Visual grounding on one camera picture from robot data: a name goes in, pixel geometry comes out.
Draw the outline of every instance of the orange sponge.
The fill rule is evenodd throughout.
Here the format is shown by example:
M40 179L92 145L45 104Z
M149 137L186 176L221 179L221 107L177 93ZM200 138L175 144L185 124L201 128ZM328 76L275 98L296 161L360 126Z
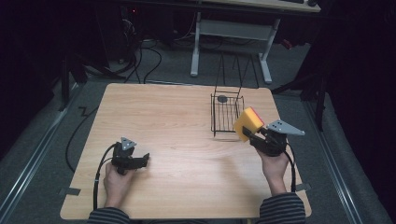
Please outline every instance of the orange sponge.
M242 133L242 127L249 129L252 133L256 133L263 125L264 122L262 122L262 119L257 115L256 111L254 111L252 107L248 107L236 120L233 129L239 135L239 138L246 142L248 137Z

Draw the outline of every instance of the hand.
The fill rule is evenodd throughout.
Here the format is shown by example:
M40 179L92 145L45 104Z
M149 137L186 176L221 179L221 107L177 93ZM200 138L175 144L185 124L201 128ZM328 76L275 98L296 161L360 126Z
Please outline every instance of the hand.
M268 185L273 196L281 193L286 193L285 182L283 176L285 175L286 168L288 167L289 159L281 153L277 157L269 157L256 148L262 158L262 172L267 179Z
M132 177L135 170L126 171L125 175L117 173L117 167L109 162L106 164L106 177L104 180L106 189L106 203L105 207L120 208L123 199L128 194L129 188L132 184Z

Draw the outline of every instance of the metal rack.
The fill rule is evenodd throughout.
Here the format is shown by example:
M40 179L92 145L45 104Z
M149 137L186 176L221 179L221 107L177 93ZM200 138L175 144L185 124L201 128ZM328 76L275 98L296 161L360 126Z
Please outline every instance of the metal rack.
M244 71L244 75L241 77L241 69L239 64L239 58L235 55L233 60L233 66L237 66L238 76L239 76L239 89L238 91L222 91L218 89L219 84L219 74L222 70L223 84L225 86L225 71L224 71L224 55L221 53L218 76L216 79L215 92L210 94L211 100L211 131L213 135L216 133L234 133L233 124L239 118L239 115L245 108L244 97L240 96L240 91L242 89L243 81L247 74L248 65L252 64L253 72L256 78L257 88L259 88L259 82L257 79L256 70L254 68L253 59L250 55L247 66Z

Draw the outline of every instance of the desk leg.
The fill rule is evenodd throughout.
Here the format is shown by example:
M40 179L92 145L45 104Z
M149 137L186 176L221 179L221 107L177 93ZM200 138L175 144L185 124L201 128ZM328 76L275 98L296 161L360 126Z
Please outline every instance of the desk leg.
M198 76L198 66L199 66L199 35L201 32L201 12L197 12L197 22L195 25L195 44L194 51L192 52L191 61L191 76Z
M280 23L280 19L276 19L274 22L273 28L271 29L270 36L267 41L267 45L265 46L265 51L264 51L264 53L259 54L260 65L262 66L262 75L264 76L264 82L267 84L272 83L270 70L268 69L267 57L270 52L271 46L274 42L274 38L275 38L277 27L279 26L279 23Z

